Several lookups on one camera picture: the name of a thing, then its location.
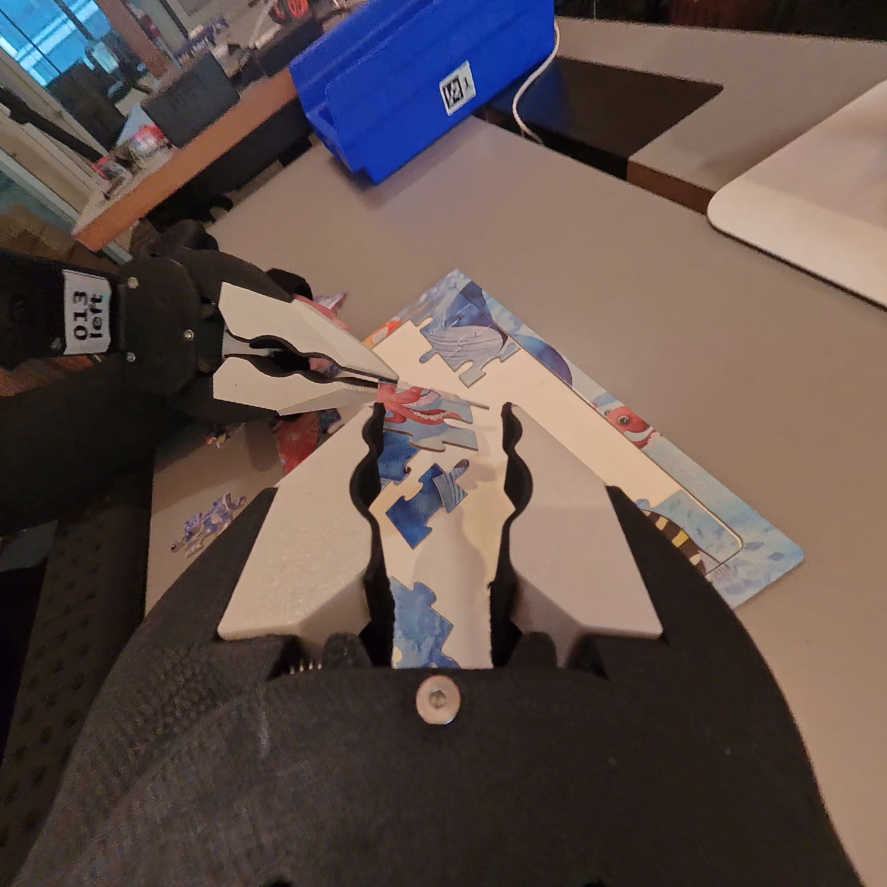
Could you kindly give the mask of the joined blue whale puzzle pieces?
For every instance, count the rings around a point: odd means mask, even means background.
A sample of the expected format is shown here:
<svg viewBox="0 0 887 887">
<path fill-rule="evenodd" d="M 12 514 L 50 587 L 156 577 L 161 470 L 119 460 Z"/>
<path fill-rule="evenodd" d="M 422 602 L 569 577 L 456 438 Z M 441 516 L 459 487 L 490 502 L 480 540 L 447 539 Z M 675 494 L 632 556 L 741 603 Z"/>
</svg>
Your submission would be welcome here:
<svg viewBox="0 0 887 887">
<path fill-rule="evenodd" d="M 482 379 L 490 361 L 505 361 L 519 350 L 517 342 L 496 322 L 460 295 L 435 310 L 419 331 L 429 344 L 419 362 L 425 364 L 434 356 L 440 357 L 465 387 Z"/>
</svg>

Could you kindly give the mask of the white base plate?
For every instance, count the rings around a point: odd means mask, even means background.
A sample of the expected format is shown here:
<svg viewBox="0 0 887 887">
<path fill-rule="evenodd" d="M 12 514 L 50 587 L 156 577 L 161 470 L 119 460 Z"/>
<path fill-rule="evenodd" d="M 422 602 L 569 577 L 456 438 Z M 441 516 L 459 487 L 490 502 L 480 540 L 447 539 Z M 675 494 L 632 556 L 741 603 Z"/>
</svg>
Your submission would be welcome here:
<svg viewBox="0 0 887 887">
<path fill-rule="evenodd" d="M 720 233 L 886 307 L 886 83 L 727 183 Z"/>
</svg>

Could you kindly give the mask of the blue purple puzzle piece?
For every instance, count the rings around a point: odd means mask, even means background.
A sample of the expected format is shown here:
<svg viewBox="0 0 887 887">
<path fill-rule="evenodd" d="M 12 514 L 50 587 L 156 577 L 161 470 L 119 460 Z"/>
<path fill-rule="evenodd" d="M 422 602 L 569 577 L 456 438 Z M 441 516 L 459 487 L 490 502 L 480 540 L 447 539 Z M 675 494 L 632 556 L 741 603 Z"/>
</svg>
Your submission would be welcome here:
<svg viewBox="0 0 887 887">
<path fill-rule="evenodd" d="M 232 522 L 239 511 L 245 507 L 247 498 L 233 498 L 230 493 L 217 499 L 206 512 L 186 519 L 181 535 L 171 545 L 172 553 L 183 552 L 187 558 L 202 551 L 206 544 L 221 534 Z"/>
</svg>

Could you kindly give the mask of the striped fish puzzle piece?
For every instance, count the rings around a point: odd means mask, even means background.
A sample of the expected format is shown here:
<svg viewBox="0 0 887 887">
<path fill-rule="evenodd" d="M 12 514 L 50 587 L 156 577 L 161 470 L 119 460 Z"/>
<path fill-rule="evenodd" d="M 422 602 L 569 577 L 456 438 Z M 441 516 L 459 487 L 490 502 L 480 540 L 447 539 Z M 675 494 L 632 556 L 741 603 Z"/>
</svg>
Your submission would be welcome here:
<svg viewBox="0 0 887 887">
<path fill-rule="evenodd" d="M 683 490 L 672 493 L 659 504 L 651 504 L 646 498 L 637 499 L 635 504 L 705 577 L 741 550 L 740 538 Z"/>
</svg>

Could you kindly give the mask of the dark blue whale eye piece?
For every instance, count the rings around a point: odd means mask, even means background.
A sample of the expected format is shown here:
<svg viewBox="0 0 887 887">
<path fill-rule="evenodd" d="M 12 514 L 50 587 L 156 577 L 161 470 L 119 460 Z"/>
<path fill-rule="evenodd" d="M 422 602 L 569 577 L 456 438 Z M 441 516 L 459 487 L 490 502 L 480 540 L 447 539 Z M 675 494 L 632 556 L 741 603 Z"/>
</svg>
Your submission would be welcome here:
<svg viewBox="0 0 887 887">
<path fill-rule="evenodd" d="M 383 449 L 377 460 L 382 489 L 404 482 L 411 472 L 410 463 L 418 453 L 409 436 L 384 429 Z"/>
</svg>

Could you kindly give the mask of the pale blue splash puzzle piece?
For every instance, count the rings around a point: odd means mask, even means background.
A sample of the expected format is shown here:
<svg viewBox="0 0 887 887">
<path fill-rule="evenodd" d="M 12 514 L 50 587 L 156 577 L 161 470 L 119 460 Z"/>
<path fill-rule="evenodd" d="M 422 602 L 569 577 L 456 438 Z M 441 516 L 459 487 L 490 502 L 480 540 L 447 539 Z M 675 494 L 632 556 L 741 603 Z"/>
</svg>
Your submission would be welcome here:
<svg viewBox="0 0 887 887">
<path fill-rule="evenodd" d="M 452 623 L 434 605 L 437 596 L 421 582 L 407 586 L 394 576 L 389 579 L 395 603 L 391 666 L 394 669 L 449 669 L 460 665 L 443 651 Z"/>
</svg>

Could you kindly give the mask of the black mesh chair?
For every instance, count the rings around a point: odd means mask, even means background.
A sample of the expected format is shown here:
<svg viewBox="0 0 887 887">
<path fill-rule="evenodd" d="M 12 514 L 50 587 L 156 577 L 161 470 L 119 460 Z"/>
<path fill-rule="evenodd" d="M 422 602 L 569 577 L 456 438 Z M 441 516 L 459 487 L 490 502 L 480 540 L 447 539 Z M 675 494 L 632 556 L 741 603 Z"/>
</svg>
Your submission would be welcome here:
<svg viewBox="0 0 887 887">
<path fill-rule="evenodd" d="M 1 877 L 23 864 L 85 717 L 145 612 L 148 469 L 2 556 Z"/>
</svg>

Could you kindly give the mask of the brown wooden desk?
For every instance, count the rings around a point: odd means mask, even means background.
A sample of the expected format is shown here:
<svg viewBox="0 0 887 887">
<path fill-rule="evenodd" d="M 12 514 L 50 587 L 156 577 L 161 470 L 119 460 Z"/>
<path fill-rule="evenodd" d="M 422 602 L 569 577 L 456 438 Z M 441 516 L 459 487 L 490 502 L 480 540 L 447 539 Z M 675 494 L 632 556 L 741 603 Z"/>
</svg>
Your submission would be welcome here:
<svg viewBox="0 0 887 887">
<path fill-rule="evenodd" d="M 104 250 L 297 98 L 288 67 L 250 84 L 236 105 L 185 147 L 166 150 L 150 161 L 112 199 L 96 190 L 73 228 L 73 238 L 92 252 Z"/>
</svg>

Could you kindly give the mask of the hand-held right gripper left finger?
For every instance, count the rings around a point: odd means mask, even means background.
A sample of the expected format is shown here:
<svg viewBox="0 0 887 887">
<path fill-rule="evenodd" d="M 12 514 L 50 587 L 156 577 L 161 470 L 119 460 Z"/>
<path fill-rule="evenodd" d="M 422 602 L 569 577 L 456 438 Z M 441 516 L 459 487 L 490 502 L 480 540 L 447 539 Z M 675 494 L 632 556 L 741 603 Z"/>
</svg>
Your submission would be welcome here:
<svg viewBox="0 0 887 887">
<path fill-rule="evenodd" d="M 391 665 L 393 593 L 381 529 L 378 460 L 385 409 L 365 407 L 275 489 L 224 615 L 225 640 L 291 636 L 319 657 L 339 633 Z"/>
</svg>

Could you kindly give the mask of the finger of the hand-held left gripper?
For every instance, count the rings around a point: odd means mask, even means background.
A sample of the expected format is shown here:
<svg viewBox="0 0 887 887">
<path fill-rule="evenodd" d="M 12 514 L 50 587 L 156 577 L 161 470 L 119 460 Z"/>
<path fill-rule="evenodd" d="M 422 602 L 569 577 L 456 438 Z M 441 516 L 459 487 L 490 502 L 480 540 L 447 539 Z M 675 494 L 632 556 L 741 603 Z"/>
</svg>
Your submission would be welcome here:
<svg viewBox="0 0 887 887">
<path fill-rule="evenodd" d="M 215 399 L 284 416 L 372 405 L 383 385 L 398 383 L 398 373 L 370 349 L 309 355 L 338 367 L 334 377 L 311 369 L 282 371 L 273 361 L 275 354 L 225 352 L 212 377 Z"/>
<path fill-rule="evenodd" d="M 248 346 L 275 341 L 304 358 L 322 358 L 345 371 L 395 383 L 399 377 L 373 350 L 312 304 L 283 302 L 224 282 L 219 311 L 229 338 Z"/>
</svg>

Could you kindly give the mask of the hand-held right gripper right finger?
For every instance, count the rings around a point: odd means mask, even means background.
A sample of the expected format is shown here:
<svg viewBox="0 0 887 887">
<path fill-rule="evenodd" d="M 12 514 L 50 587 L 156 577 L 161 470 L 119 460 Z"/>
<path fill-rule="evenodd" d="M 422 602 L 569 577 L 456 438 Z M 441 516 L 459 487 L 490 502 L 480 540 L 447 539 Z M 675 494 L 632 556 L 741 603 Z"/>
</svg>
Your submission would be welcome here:
<svg viewBox="0 0 887 887">
<path fill-rule="evenodd" d="M 490 583 L 491 658 L 544 635 L 555 664 L 593 637 L 660 639 L 662 622 L 606 483 L 553 433 L 502 406 L 504 519 Z"/>
</svg>

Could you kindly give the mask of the pale blue octopus arm piece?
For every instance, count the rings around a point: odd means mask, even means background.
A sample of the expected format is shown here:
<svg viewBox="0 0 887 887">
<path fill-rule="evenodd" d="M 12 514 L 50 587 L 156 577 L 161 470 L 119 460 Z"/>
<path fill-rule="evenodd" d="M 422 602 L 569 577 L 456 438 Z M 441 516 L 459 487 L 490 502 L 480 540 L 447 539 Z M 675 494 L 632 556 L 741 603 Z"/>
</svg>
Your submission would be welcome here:
<svg viewBox="0 0 887 887">
<path fill-rule="evenodd" d="M 479 451 L 476 433 L 471 427 L 454 426 L 449 422 L 438 424 L 422 424 L 414 420 L 403 423 L 385 421 L 385 432 L 405 438 L 415 449 L 443 452 L 447 447 L 463 450 Z"/>
</svg>

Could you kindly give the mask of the blue plastic bin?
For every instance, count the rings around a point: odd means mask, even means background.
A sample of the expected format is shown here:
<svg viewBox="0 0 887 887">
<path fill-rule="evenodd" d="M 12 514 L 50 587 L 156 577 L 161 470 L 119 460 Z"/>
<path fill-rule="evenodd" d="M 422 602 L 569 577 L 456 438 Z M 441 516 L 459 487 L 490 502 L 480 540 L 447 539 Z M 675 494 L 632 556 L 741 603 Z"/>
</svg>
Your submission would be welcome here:
<svg viewBox="0 0 887 887">
<path fill-rule="evenodd" d="M 379 184 L 538 68 L 553 1 L 373 1 L 289 70 L 317 139 Z"/>
</svg>

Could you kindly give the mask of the joined orange crab puzzle pieces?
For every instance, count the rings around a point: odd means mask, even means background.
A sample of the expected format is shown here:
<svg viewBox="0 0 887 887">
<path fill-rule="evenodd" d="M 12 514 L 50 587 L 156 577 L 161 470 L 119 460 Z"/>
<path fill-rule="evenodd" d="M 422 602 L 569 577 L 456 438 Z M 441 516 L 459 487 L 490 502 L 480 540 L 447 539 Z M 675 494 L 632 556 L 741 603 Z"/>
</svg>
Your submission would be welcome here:
<svg viewBox="0 0 887 887">
<path fill-rule="evenodd" d="M 319 413 L 305 413 L 281 421 L 275 430 L 283 475 L 299 467 L 319 446 Z"/>
</svg>

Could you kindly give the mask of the sea print jigsaw puzzle board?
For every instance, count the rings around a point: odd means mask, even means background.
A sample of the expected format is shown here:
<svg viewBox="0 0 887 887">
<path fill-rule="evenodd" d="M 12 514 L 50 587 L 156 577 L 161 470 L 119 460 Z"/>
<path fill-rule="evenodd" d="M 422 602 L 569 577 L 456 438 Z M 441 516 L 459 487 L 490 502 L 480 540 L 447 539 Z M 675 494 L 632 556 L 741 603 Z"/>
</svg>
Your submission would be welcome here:
<svg viewBox="0 0 887 887">
<path fill-rule="evenodd" d="M 438 356 L 419 362 L 429 344 L 419 329 L 435 310 L 458 296 L 475 304 L 519 345 L 505 361 L 493 360 L 471 387 Z M 489 668 L 491 658 L 490 583 L 493 580 L 504 519 L 511 513 L 503 490 L 502 406 L 511 402 L 553 433 L 608 487 L 619 488 L 636 511 L 637 499 L 659 504 L 683 490 L 726 524 L 741 540 L 741 550 L 709 576 L 697 572 L 663 537 L 671 550 L 721 594 L 732 608 L 747 602 L 804 560 L 802 548 L 761 517 L 737 495 L 699 468 L 674 445 L 615 396 L 605 392 L 547 342 L 461 272 L 452 272 L 419 301 L 415 311 L 399 316 L 378 331 L 372 342 L 401 373 L 398 387 L 422 386 L 488 405 L 473 410 L 471 427 L 479 451 L 447 447 L 443 452 L 419 449 L 410 474 L 399 485 L 383 489 L 371 506 L 381 529 L 389 578 L 407 586 L 426 584 L 437 596 L 435 610 L 452 631 L 443 651 L 460 667 Z M 420 489 L 419 478 L 437 464 L 449 472 L 460 460 L 469 468 L 460 478 L 466 498 L 450 513 L 439 511 L 428 522 L 428 537 L 412 550 L 386 516 L 401 497 Z"/>
</svg>

